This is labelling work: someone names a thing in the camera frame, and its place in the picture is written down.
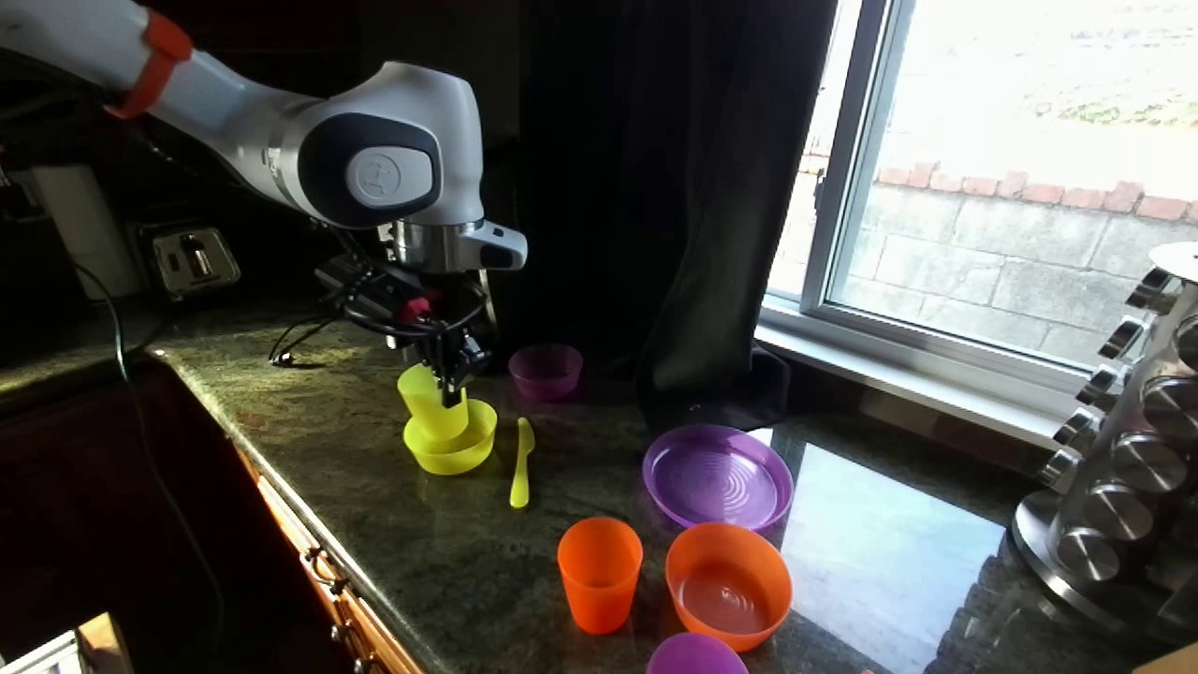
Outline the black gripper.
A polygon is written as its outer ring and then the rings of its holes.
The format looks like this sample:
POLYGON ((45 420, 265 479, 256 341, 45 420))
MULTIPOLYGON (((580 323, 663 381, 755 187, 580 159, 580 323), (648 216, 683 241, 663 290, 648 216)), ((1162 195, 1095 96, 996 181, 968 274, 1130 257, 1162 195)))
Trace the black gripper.
POLYGON ((461 336, 461 385, 487 372, 487 345, 467 331, 482 320, 482 298, 463 286, 427 286, 405 267, 337 256, 315 270, 335 308, 375 335, 400 345, 427 345, 441 407, 453 407, 453 372, 441 336, 461 336))

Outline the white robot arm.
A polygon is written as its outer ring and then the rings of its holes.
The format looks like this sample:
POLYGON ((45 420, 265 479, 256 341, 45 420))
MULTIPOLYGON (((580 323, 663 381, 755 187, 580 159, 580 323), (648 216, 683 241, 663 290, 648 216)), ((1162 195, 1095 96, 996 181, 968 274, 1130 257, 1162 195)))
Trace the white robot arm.
POLYGON ((441 403, 482 362, 482 270, 520 270, 530 241, 482 215, 477 91, 387 59, 335 96, 256 83, 138 0, 0 0, 0 45, 112 95, 213 150, 248 187, 335 230, 391 230, 387 257, 337 282, 352 323, 415 345, 441 403))

